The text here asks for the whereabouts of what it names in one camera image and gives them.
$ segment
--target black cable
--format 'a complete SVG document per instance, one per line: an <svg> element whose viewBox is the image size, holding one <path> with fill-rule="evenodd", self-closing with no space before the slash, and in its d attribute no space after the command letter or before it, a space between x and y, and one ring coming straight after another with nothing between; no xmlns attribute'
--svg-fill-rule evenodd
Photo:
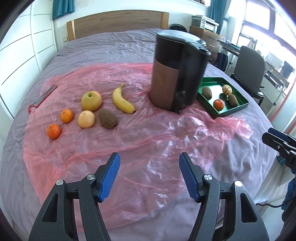
<svg viewBox="0 0 296 241"><path fill-rule="evenodd" d="M269 203L266 203L266 204L260 204L260 203L256 203L256 205L259 205L259 206L270 206L270 207L273 207L273 208L278 208L278 207L281 207L289 202L291 202L293 199L296 198L296 195L294 197L292 197L290 200L286 201L286 202L283 202L281 205L272 205L272 204L269 204Z"/></svg>

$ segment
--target bed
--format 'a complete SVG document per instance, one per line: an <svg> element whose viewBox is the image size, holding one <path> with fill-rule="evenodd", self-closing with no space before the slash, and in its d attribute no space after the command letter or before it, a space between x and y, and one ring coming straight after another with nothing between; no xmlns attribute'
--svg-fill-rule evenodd
<svg viewBox="0 0 296 241"><path fill-rule="evenodd" d="M12 218L17 233L24 239L28 238L41 207L23 160L28 106L38 99L43 84L49 78L73 69L111 62L152 63L156 32L167 27L168 13L146 10L106 12L67 23L70 42L56 54L28 92L3 149L0 192L4 208ZM248 99L249 106L232 117L243 116L253 131L249 139L234 134L221 155L215 158L208 173L225 182L241 180L254 197L276 156L276 152L261 141L262 134L271 127L271 123L257 103L225 73L208 64L205 76L224 77ZM108 232L112 240L121 241L187 240L197 213L197 204L185 191L138 221L111 228Z"/></svg>

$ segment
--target drawer handle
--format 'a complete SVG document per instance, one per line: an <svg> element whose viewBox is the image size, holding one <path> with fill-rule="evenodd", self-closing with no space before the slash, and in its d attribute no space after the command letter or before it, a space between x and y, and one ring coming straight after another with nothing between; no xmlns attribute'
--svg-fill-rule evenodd
<svg viewBox="0 0 296 241"><path fill-rule="evenodd" d="M210 39L214 39L214 40L217 40L217 41L218 41L218 39L215 39L215 38L213 38L213 37L211 37L211 36L209 36L209 38L210 38Z"/></svg>

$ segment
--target banana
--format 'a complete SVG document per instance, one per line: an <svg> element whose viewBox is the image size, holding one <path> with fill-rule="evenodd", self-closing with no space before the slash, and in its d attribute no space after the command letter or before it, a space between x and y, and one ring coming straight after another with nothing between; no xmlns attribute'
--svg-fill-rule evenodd
<svg viewBox="0 0 296 241"><path fill-rule="evenodd" d="M135 107L122 97L123 86L125 86L125 84L121 84L117 89L113 91L113 96L112 96L113 102L123 112L128 114L135 113L136 112Z"/></svg>

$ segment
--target pink plastic sheet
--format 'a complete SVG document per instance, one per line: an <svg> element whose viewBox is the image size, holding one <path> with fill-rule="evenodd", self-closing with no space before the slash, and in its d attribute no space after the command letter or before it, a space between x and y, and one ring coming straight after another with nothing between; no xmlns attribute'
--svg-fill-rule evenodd
<svg viewBox="0 0 296 241"><path fill-rule="evenodd" d="M251 137L243 117L213 120L197 101L182 115L155 107L148 96L151 75L152 64L99 64L54 77L43 85L42 93L51 86L58 88L30 114L23 144L23 159L41 203L58 179L79 181L118 152L118 175L109 198L99 206L107 228L122 226L186 190L178 166L182 152L207 172L235 133ZM126 84L124 98L137 109L134 114L123 113L112 102L112 92L121 83ZM81 98L90 90L100 92L102 107L119 119L117 127L104 129L98 119L91 128L79 127ZM75 117L63 124L60 112L66 108ZM56 140L46 135L52 123L62 129Z"/></svg>

